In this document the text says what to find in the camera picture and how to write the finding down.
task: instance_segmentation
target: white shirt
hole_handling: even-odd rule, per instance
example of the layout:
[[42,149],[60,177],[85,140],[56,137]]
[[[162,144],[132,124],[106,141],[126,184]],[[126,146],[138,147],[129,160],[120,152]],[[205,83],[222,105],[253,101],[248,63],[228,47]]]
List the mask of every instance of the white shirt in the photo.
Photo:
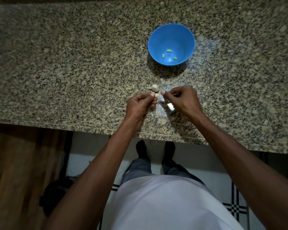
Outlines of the white shirt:
[[125,182],[114,199],[111,229],[243,229],[201,183],[173,175]]

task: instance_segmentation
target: gray pants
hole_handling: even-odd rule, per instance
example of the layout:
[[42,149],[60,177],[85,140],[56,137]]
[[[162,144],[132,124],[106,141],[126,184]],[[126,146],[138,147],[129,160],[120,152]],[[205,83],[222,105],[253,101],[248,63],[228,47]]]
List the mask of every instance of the gray pants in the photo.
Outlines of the gray pants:
[[[173,160],[167,162],[166,164],[163,164],[162,167],[163,167],[163,172],[165,175],[176,175],[176,176],[181,176],[185,178],[191,178],[195,181],[198,181],[204,184],[202,180],[200,180],[198,177],[194,176],[193,174],[190,174],[184,167],[176,164]],[[150,160],[139,157],[133,160],[131,165],[124,172],[121,185],[123,185],[123,183],[129,180],[140,178],[140,177],[145,177],[145,176],[150,176],[150,175],[153,175],[151,173]]]

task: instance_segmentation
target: garlic bulb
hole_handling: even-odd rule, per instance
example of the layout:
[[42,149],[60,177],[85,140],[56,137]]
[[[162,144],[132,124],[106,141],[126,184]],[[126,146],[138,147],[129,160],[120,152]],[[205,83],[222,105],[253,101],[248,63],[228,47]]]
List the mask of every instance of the garlic bulb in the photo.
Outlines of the garlic bulb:
[[147,87],[151,89],[151,91],[158,93],[159,92],[159,86],[157,84],[153,84],[151,87]]

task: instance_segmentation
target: blue bowl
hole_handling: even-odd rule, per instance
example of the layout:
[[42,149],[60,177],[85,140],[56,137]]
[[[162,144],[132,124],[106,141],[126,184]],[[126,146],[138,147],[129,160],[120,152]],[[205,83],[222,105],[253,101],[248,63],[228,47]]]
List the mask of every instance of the blue bowl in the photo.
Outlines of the blue bowl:
[[157,28],[148,40],[148,51],[151,57],[165,66],[185,62],[192,55],[194,48],[195,39],[192,32],[187,27],[175,23]]

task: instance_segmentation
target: black sock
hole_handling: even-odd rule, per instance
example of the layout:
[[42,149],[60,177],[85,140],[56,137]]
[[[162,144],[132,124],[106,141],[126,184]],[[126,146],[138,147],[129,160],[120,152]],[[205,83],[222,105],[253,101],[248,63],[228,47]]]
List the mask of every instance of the black sock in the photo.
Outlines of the black sock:
[[147,156],[146,145],[145,145],[144,140],[140,140],[137,143],[137,145],[135,146],[135,148],[137,149],[137,153],[138,153],[140,158],[145,158],[145,159],[149,160],[149,158]]
[[175,163],[173,161],[173,156],[175,153],[175,144],[173,142],[165,142],[165,147],[164,147],[164,157],[162,159],[162,165],[171,165]]

